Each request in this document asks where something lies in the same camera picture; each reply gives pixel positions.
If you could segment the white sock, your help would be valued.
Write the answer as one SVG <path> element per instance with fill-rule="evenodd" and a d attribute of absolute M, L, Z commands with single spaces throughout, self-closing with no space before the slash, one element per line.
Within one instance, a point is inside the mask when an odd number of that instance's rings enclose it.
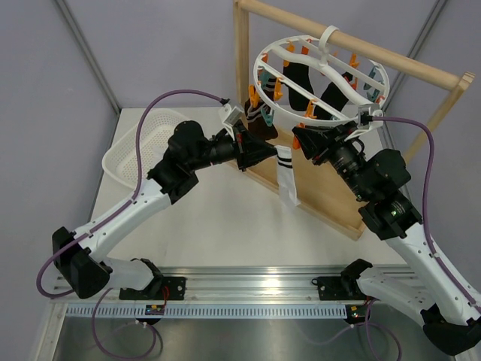
<path fill-rule="evenodd" d="M 295 185 L 292 149 L 281 145 L 276 145 L 275 149 L 277 151 L 277 185 L 280 200 L 286 207 L 295 208 L 300 202 Z"/>

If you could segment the brown sock with stripes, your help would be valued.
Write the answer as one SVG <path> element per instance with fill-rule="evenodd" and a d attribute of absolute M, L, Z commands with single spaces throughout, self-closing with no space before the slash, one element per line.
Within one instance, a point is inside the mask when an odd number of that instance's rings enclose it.
<path fill-rule="evenodd" d="M 256 107 L 251 105 L 251 101 L 247 99 L 244 103 L 244 113 L 247 119 L 248 130 L 264 141 L 269 141 L 278 137 L 277 129 L 274 125 L 269 126 L 262 116 L 262 110 L 270 110 L 270 108 L 260 101 Z"/>

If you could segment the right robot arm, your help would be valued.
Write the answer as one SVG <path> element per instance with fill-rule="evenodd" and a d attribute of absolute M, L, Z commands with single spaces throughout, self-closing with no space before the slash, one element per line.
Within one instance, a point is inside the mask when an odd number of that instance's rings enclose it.
<path fill-rule="evenodd" d="M 457 356 L 480 341 L 480 294 L 436 246 L 424 211 L 418 211 L 400 188 L 411 176 L 397 150 L 382 149 L 370 159 L 357 149 L 355 124 L 334 128 L 296 126 L 292 132 L 306 159 L 330 163 L 357 201 L 366 227 L 414 271 L 426 288 L 417 291 L 357 259 L 340 273 L 350 298 L 378 299 L 421 326 L 440 351 Z"/>

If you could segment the dark brown small sock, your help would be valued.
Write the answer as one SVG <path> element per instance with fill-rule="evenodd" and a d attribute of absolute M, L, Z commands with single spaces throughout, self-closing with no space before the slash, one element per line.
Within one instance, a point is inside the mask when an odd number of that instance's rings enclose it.
<path fill-rule="evenodd" d="M 270 100 L 273 100 L 277 78 L 272 74 L 263 71 L 260 75 L 259 80 L 261 82 L 261 88 L 265 92 L 266 96 Z"/>

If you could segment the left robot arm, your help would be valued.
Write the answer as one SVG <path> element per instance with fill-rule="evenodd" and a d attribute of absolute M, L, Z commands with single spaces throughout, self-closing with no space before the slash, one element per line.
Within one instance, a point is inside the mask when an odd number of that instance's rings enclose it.
<path fill-rule="evenodd" d="M 222 129 L 206 138 L 199 123 L 178 124 L 162 160 L 126 200 L 83 227 L 53 233 L 55 267 L 80 299 L 103 289 L 132 290 L 154 299 L 164 286 L 161 271 L 148 259 L 112 259 L 108 254 L 154 214 L 183 198 L 197 183 L 196 171 L 234 160 L 241 171 L 277 155 L 276 148 L 252 136 L 241 121 L 233 133 Z"/>

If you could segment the white round clip hanger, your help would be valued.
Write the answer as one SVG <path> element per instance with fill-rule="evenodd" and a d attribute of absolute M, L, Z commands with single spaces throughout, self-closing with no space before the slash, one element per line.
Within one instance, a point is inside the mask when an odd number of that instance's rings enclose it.
<path fill-rule="evenodd" d="M 382 110 L 390 93 L 390 80 L 386 70 L 373 60 L 369 60 L 368 66 L 362 68 L 355 53 L 352 53 L 347 61 L 340 59 L 337 51 L 328 45 L 328 36 L 334 31 L 336 27 L 330 26 L 320 38 L 309 35 L 281 38 L 267 45 L 256 57 L 253 63 L 253 81 L 248 86 L 248 99 L 253 107 L 263 101 L 270 108 L 269 111 L 262 110 L 262 116 L 269 126 L 283 120 L 293 126 L 332 128 L 345 123 L 355 124 L 359 105 L 378 103 Z M 283 67 L 290 62 L 309 67 L 312 93 L 297 86 L 283 74 Z M 261 88 L 259 78 L 263 71 L 277 78 L 273 100 L 270 100 Z M 342 111 L 336 111 L 320 99 L 331 82 L 349 99 Z M 306 111 L 294 111 L 290 107 L 288 87 L 309 100 Z M 331 119 L 318 120 L 313 114 L 316 106 L 332 114 Z"/>

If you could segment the black sock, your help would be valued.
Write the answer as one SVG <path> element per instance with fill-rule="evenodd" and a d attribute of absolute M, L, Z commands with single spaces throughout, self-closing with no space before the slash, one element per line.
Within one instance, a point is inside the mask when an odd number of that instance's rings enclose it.
<path fill-rule="evenodd" d="M 344 106 L 349 101 L 349 99 L 342 93 L 340 88 L 334 82 L 331 82 L 327 86 L 320 99 L 327 105 L 330 105 L 336 111 L 342 111 Z M 320 106 L 315 107 L 313 114 L 318 120 L 330 120 L 332 117 L 332 114 Z"/>
<path fill-rule="evenodd" d="M 283 67 L 283 74 L 302 89 L 312 93 L 313 87 L 309 78 L 309 67 L 301 63 L 290 62 Z M 288 87 L 289 105 L 294 111 L 306 111 L 309 100 L 295 89 Z"/>

